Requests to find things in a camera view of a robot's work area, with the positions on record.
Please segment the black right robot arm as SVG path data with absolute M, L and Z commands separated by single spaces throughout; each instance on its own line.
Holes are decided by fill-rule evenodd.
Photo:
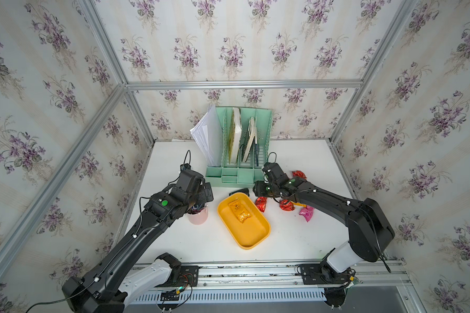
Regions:
M 262 173 L 264 179 L 256 181 L 253 187 L 257 197 L 279 198 L 312 207 L 347 228 L 348 241 L 331 250 L 320 263 L 318 272 L 325 280 L 346 274 L 358 262 L 373 263 L 383 259 L 385 249 L 395 238 L 395 231 L 375 200 L 346 198 L 303 177 L 289 177 L 276 162 L 266 162 Z

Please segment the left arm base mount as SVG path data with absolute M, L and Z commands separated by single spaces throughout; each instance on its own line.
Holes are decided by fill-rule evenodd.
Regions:
M 199 266 L 181 266 L 175 268 L 166 282 L 156 285 L 154 288 L 186 287 L 187 284 L 196 287 L 199 269 Z

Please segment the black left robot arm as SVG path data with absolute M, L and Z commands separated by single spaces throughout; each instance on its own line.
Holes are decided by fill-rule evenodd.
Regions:
M 186 153 L 178 177 L 146 200 L 137 221 L 115 247 L 82 278 L 72 276 L 62 287 L 73 312 L 123 312 L 148 289 L 178 275 L 181 263 L 169 253 L 142 271 L 132 268 L 149 246 L 184 215 L 193 215 L 213 201 L 211 185 L 192 170 Z

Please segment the red tea bag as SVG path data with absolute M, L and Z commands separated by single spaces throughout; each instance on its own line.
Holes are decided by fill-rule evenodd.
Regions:
M 301 177 L 303 179 L 307 179 L 306 175 L 304 172 L 300 171 L 300 170 L 297 170 L 297 171 L 292 171 L 292 176 L 293 177 Z
M 279 201 L 279 207 L 283 211 L 294 211 L 295 205 L 290 200 L 282 199 Z
M 266 197 L 258 197 L 255 200 L 255 205 L 261 213 L 264 213 L 266 211 L 266 204 L 267 204 L 267 198 Z

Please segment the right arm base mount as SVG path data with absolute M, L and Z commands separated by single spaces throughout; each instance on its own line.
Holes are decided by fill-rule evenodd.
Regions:
M 352 282 L 356 275 L 356 271 L 350 267 L 337 273 L 326 262 L 300 264 L 296 270 L 305 285 L 343 286 Z

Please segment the pink tea bag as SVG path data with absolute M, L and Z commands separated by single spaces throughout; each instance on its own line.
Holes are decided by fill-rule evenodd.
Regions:
M 313 207 L 304 206 L 301 208 L 299 215 L 305 218 L 306 222 L 309 222 L 314 214 L 315 209 Z

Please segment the yellow plastic storage tray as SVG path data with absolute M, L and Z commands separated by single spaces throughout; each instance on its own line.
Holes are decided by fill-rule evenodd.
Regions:
M 234 193 L 221 201 L 218 215 L 241 249 L 250 250 L 270 235 L 270 223 L 244 193 Z

